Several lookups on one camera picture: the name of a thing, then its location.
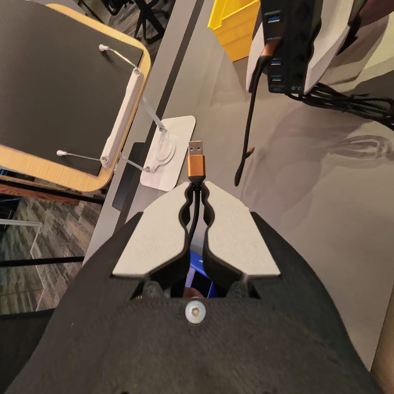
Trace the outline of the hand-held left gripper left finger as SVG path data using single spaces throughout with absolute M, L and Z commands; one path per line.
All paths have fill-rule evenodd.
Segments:
M 184 280 L 190 266 L 189 207 L 190 183 L 184 182 L 139 213 L 112 275 L 156 281 L 163 288 Z

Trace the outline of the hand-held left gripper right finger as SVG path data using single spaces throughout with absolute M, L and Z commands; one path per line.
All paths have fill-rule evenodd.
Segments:
M 280 270 L 249 208 L 214 183 L 203 183 L 203 267 L 214 284 L 276 278 Z

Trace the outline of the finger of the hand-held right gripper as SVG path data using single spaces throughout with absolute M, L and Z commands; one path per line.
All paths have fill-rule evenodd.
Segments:
M 265 46 L 263 23 L 256 24 L 247 63 L 245 88 L 249 93 L 252 92 L 252 85 L 258 73 L 259 67 L 262 64 L 265 65 L 269 60 L 269 50 L 265 49 Z
M 313 42 L 313 55 L 308 63 L 304 90 L 311 90 L 325 74 L 332 59 L 342 47 L 350 30 L 351 0 L 324 0 L 321 28 Z

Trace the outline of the black usb hub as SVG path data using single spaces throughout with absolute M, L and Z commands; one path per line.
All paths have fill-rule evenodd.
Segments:
M 313 42 L 321 28 L 322 0 L 262 0 L 264 42 L 279 41 L 267 70 L 268 90 L 303 94 Z

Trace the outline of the blue plastic bin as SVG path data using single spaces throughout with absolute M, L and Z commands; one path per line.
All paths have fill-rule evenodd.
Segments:
M 225 289 L 216 285 L 205 273 L 202 256 L 191 251 L 183 298 L 224 298 L 226 293 Z

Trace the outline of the yellow plastic bin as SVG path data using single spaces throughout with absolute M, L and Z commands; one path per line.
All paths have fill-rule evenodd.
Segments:
M 259 0 L 215 0 L 208 28 L 231 62 L 249 56 Z

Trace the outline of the black chair wheel base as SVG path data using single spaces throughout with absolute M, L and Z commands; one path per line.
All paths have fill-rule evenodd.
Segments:
M 170 18 L 169 1 L 75 2 L 87 11 L 88 16 L 149 46 L 161 41 Z

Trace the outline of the white stand with clear arms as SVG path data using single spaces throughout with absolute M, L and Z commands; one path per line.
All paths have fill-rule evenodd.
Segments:
M 185 156 L 189 151 L 189 142 L 195 129 L 194 116 L 172 117 L 160 119 L 150 107 L 145 97 L 138 99 L 142 88 L 143 73 L 139 66 L 107 45 L 100 44 L 99 50 L 103 53 L 112 52 L 122 60 L 129 63 L 133 69 L 126 87 L 125 97 L 116 117 L 111 134 L 106 140 L 99 159 L 58 150 L 57 156 L 75 156 L 88 160 L 100 161 L 103 168 L 108 169 L 119 158 L 141 170 L 140 183 L 143 186 L 168 192 L 176 187 Z M 120 147 L 121 136 L 126 131 L 126 115 L 139 104 L 153 120 L 156 130 L 145 159 L 144 166 L 117 154 Z

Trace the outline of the wooden board with black panel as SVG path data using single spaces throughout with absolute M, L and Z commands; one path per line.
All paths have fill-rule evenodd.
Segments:
M 1 1 L 1 169 L 104 187 L 150 68 L 141 42 L 68 7 Z

